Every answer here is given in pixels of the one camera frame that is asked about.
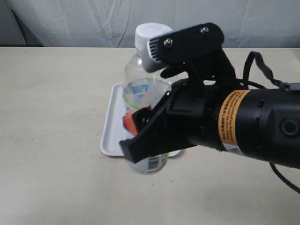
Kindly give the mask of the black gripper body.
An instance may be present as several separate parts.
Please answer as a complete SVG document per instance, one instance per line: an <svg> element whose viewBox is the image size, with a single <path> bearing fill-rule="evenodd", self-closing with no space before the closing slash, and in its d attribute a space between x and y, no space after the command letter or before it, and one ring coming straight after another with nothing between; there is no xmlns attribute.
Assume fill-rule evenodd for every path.
<svg viewBox="0 0 300 225"><path fill-rule="evenodd" d="M197 145L223 151L218 131L221 104L235 85L235 71L223 49L191 61L167 66L162 78L182 72L188 77L176 81L151 110L164 107L187 140L187 148Z"/></svg>

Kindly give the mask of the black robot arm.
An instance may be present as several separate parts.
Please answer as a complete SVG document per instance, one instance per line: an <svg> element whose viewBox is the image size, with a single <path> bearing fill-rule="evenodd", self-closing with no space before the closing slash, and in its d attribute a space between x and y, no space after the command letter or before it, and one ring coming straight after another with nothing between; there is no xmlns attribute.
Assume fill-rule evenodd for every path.
<svg viewBox="0 0 300 225"><path fill-rule="evenodd" d="M146 71L172 85L158 104L127 120L132 139L119 142L133 162L197 145L291 168L300 166L300 85L274 78L259 52L250 52L237 78L213 23L154 37L143 55Z"/></svg>

